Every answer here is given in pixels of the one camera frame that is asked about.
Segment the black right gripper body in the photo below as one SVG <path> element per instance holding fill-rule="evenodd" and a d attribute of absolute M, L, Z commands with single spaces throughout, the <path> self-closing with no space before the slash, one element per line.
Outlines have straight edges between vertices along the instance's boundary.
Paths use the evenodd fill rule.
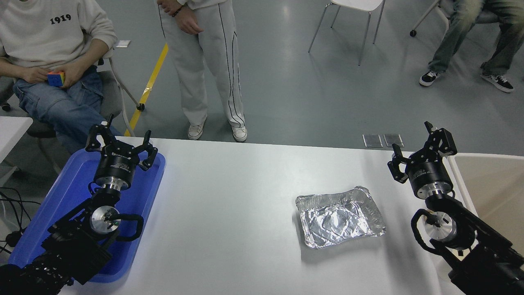
<path fill-rule="evenodd" d="M 443 164 L 439 151 L 419 151 L 405 160 L 405 173 L 416 197 L 447 194 L 453 190 L 453 183 Z"/>

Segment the person's right hand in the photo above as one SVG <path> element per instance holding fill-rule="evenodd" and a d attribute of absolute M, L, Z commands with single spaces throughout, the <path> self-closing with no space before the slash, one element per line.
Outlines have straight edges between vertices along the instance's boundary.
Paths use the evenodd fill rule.
<path fill-rule="evenodd" d="M 204 29 L 198 24 L 198 19 L 189 7 L 182 6 L 178 14 L 174 16 L 178 28 L 189 35 L 198 35 Z"/>
<path fill-rule="evenodd" d="M 25 80 L 28 83 L 36 84 L 47 81 L 47 74 L 52 72 L 48 68 L 42 67 L 32 67 L 26 68 L 22 67 L 19 71 L 19 78 Z"/>

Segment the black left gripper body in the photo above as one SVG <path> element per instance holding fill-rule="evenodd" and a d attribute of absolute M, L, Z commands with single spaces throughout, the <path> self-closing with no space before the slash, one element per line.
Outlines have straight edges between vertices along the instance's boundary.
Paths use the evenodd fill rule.
<path fill-rule="evenodd" d="M 106 145 L 101 150 L 101 159 L 94 175 L 94 182 L 103 186 L 110 183 L 110 179 L 118 179 L 121 189 L 128 189 L 132 185 L 139 156 L 128 148 L 117 148 Z"/>

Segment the person's left hand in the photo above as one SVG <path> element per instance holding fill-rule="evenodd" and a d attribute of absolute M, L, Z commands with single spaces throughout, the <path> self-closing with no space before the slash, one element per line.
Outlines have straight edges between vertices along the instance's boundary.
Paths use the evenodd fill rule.
<path fill-rule="evenodd" d="M 177 0 L 157 0 L 157 5 L 163 9 L 169 16 L 174 17 L 182 8 L 182 4 Z"/>
<path fill-rule="evenodd" d="M 64 82 L 60 86 L 61 89 L 68 89 L 76 84 L 84 75 L 84 72 L 90 67 L 89 64 L 84 62 L 76 61 L 65 65 L 58 66 L 54 69 L 54 72 L 64 73 Z"/>

